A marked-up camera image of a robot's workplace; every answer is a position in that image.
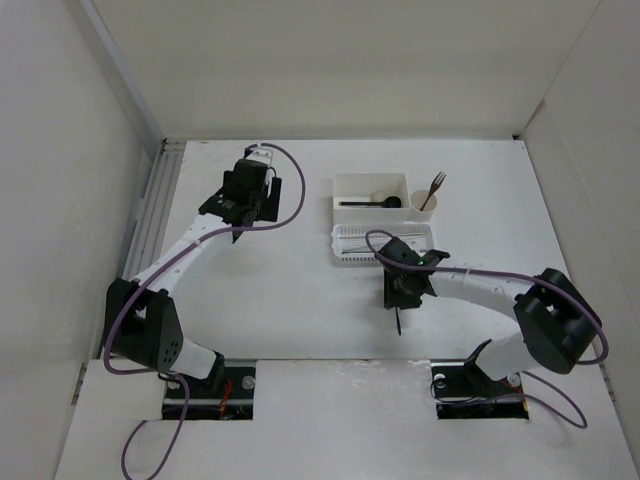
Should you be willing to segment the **small metal fork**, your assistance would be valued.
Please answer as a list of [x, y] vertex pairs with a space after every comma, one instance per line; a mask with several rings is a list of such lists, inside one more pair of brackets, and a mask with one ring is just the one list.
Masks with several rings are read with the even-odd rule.
[[402, 322], [400, 316], [400, 309], [395, 308], [396, 330], [399, 336], [402, 336]]

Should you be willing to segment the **beige wooden spoon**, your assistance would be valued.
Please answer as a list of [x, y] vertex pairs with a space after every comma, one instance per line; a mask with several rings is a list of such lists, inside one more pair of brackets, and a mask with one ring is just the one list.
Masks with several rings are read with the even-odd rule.
[[371, 196], [372, 202], [383, 202], [388, 197], [388, 194], [382, 191], [374, 192]]

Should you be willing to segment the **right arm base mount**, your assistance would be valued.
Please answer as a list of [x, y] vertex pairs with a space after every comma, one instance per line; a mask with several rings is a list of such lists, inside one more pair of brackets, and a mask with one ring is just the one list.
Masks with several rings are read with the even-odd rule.
[[528, 420], [519, 385], [491, 380], [464, 360], [431, 363], [430, 394], [439, 420]]

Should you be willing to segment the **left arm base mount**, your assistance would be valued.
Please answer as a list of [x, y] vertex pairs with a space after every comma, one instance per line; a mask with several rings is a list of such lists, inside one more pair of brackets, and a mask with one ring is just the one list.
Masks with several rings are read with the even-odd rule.
[[[186, 420], [244, 421], [252, 420], [256, 388], [257, 362], [227, 361], [220, 380], [213, 386], [204, 380], [184, 376], [190, 389]], [[185, 389], [167, 374], [157, 377], [165, 382], [161, 407], [163, 420], [178, 420], [185, 403]]]

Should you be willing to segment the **black spoon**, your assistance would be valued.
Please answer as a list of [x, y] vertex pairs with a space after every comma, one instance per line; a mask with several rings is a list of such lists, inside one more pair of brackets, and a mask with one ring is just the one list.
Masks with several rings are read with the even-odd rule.
[[344, 207], [376, 207], [385, 209], [398, 209], [402, 207], [402, 199], [397, 196], [386, 197], [382, 201], [341, 201]]

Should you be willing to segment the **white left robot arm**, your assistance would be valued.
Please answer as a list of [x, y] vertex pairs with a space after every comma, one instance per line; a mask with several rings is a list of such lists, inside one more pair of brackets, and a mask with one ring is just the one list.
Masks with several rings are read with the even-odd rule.
[[282, 180], [269, 160], [238, 160], [223, 174], [221, 188], [198, 209], [185, 233], [146, 270], [118, 278], [107, 290], [104, 357], [112, 353], [144, 372], [181, 374], [201, 396], [217, 394], [224, 359], [185, 337], [175, 297], [231, 247], [256, 221], [274, 222]]

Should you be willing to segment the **brown wooden fork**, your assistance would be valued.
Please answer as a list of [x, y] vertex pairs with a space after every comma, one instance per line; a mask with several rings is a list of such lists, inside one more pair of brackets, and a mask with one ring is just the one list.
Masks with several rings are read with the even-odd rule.
[[436, 194], [436, 192], [440, 189], [440, 187], [444, 183], [445, 179], [446, 179], [446, 174], [444, 172], [439, 172], [435, 176], [435, 178], [431, 182], [430, 188], [428, 190], [428, 194], [427, 194], [425, 200], [423, 201], [423, 203], [422, 203], [422, 205], [420, 207], [420, 211], [424, 211], [425, 210], [428, 202]]

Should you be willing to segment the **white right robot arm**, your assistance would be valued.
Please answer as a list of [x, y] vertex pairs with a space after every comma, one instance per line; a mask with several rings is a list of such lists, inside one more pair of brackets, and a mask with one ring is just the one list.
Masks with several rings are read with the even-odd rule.
[[449, 253], [419, 255], [396, 236], [375, 256], [384, 269], [387, 308], [418, 308], [424, 296], [445, 298], [491, 310], [518, 326], [508, 337], [484, 341], [465, 360], [463, 381], [474, 393], [487, 393], [531, 368], [566, 375], [602, 337], [601, 320], [559, 270], [528, 276], [456, 266]]

